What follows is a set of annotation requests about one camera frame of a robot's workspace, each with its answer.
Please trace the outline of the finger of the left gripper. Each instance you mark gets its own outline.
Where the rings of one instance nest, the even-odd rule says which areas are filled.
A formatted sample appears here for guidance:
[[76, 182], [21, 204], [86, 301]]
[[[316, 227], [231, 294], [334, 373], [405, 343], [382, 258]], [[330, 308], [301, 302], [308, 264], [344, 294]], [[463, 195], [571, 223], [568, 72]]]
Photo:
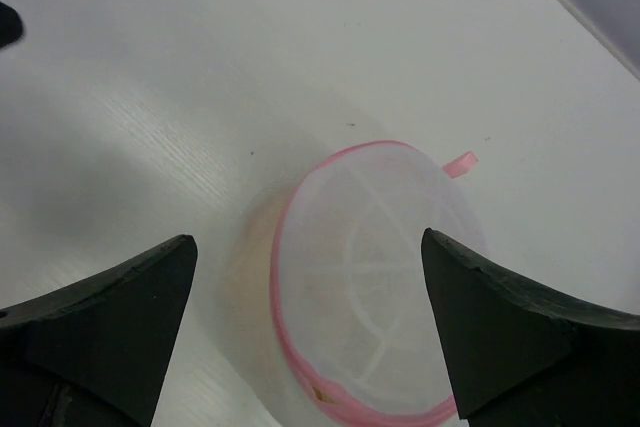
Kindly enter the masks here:
[[9, 5], [0, 3], [0, 49], [5, 49], [24, 36], [24, 24], [18, 12]]

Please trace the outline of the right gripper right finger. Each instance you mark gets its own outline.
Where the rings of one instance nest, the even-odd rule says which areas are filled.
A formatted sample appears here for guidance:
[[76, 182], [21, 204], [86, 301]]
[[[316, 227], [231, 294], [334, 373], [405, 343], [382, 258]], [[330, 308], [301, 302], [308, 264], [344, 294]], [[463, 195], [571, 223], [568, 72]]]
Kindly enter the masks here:
[[460, 418], [638, 425], [638, 316], [554, 290], [433, 229], [421, 252]]

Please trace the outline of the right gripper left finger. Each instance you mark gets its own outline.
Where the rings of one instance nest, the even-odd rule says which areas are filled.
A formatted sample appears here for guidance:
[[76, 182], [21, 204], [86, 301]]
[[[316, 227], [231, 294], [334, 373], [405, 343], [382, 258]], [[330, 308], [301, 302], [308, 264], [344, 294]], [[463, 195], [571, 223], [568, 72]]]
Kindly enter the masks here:
[[179, 235], [1, 310], [4, 426], [148, 426], [198, 257]]

